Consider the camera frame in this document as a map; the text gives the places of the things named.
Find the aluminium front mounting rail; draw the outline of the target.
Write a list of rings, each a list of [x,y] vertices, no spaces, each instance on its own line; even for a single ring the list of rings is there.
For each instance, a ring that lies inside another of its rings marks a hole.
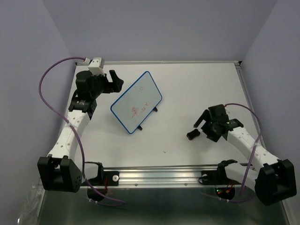
[[[217,165],[190,166],[149,166],[149,167],[105,167],[105,170],[119,171],[120,179],[117,187],[109,189],[136,188],[216,188],[214,185],[202,185],[198,182],[203,170],[215,170]],[[235,178],[240,184],[242,179]]]

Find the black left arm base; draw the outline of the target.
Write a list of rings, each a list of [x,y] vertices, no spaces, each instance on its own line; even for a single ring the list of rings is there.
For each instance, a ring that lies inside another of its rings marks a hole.
[[[105,170],[100,162],[85,162],[85,174],[89,183],[103,195],[108,194],[108,187],[117,187],[119,185],[119,171]],[[85,180],[82,180],[82,187],[87,187],[87,197],[92,202],[101,202],[105,198],[98,195]]]

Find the white table edge rail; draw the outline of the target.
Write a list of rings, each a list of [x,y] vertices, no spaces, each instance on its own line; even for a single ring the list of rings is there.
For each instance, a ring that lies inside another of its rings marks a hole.
[[[233,63],[240,65],[241,61],[105,61],[104,65],[148,65],[148,64],[200,64],[200,63]]]

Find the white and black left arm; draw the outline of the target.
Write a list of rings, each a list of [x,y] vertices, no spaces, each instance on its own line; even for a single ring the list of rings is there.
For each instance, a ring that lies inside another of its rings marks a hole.
[[[83,181],[82,170],[74,158],[83,131],[91,121],[100,94],[119,93],[124,81],[114,70],[106,75],[93,75],[89,70],[76,74],[76,89],[60,136],[46,157],[37,162],[39,175],[45,190],[77,192]]]

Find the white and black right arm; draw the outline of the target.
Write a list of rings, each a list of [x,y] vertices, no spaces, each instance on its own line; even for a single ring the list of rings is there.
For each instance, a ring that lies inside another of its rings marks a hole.
[[[292,162],[281,160],[259,144],[260,136],[253,138],[238,119],[230,119],[225,105],[211,106],[195,122],[189,140],[199,136],[197,128],[206,137],[217,142],[221,137],[239,150],[248,160],[242,166],[234,159],[223,160],[212,173],[204,172],[199,181],[204,185],[241,184],[253,190],[266,206],[297,194],[295,171]]]

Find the blue-edged small whiteboard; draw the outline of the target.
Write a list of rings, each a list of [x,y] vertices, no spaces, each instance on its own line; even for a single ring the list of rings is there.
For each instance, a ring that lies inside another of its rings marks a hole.
[[[111,105],[110,110],[125,130],[132,134],[160,104],[163,96],[151,73],[145,71]]]

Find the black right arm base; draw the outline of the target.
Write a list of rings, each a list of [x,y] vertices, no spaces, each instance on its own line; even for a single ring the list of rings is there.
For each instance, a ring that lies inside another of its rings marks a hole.
[[[225,168],[229,165],[236,164],[237,161],[223,160],[221,161],[215,170],[203,170],[201,176],[198,178],[198,182],[202,185],[214,185],[216,197],[219,200],[229,203],[237,203],[238,200],[233,200],[235,197],[235,185],[240,183],[236,180],[229,179],[226,175]]]

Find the black whiteboard eraser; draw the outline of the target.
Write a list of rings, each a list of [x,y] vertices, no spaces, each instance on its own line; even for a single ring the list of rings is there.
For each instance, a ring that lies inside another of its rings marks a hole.
[[[188,140],[193,140],[193,139],[199,137],[200,134],[201,134],[201,132],[198,129],[194,129],[191,132],[187,133],[187,138],[188,138]]]

